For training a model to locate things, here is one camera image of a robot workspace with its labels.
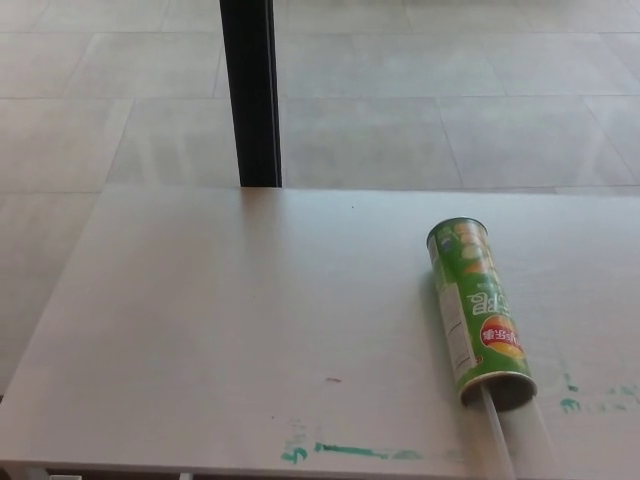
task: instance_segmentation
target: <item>table surface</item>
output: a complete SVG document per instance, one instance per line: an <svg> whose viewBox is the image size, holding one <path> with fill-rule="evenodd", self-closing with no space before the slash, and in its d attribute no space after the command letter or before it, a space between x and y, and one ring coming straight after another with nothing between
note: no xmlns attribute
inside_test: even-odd
<svg viewBox="0 0 640 480"><path fill-rule="evenodd" d="M633 445L603 453L606 437L571 438L612 421L635 435L640 417L554 410L562 375L540 331L557 327L554 308L566 326L638 311L639 210L625 198L111 186L5 396L0 462L469 475L425 247L436 222L469 215L488 227L565 478L632 478L621 464ZM616 275L603 282L602 268ZM548 477L527 464L517 415L504 420L516 467Z"/></svg>

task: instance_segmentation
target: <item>potato chip can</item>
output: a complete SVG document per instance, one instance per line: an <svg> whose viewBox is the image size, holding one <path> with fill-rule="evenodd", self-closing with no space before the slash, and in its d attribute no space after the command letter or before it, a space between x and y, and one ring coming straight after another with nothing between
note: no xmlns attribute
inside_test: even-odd
<svg viewBox="0 0 640 480"><path fill-rule="evenodd" d="M498 411L537 391L496 272L487 230L472 218L437 224L427 246L458 397L467 406L486 386Z"/></svg>

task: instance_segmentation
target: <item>black metal frame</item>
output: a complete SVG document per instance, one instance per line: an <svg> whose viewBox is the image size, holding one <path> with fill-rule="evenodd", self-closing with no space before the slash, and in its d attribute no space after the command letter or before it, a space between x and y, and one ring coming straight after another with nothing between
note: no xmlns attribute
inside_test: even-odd
<svg viewBox="0 0 640 480"><path fill-rule="evenodd" d="M220 0L240 185L282 187L273 0Z"/></svg>

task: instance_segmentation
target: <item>can bottom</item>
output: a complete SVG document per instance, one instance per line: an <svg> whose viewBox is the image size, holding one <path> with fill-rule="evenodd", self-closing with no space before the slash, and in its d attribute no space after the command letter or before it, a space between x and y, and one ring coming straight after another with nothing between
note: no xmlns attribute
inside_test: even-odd
<svg viewBox="0 0 640 480"><path fill-rule="evenodd" d="M473 378L460 392L466 407L482 396L481 386L487 387L498 412L514 410L529 402L537 393L533 380L518 372L491 372Z"/></svg>

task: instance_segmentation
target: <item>can label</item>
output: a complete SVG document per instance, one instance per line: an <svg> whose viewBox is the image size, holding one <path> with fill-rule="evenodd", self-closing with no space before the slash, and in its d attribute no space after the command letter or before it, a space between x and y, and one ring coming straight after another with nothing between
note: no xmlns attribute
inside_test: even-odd
<svg viewBox="0 0 640 480"><path fill-rule="evenodd" d="M489 373L530 377L482 224L445 221L429 234L428 248L458 392Z"/></svg>

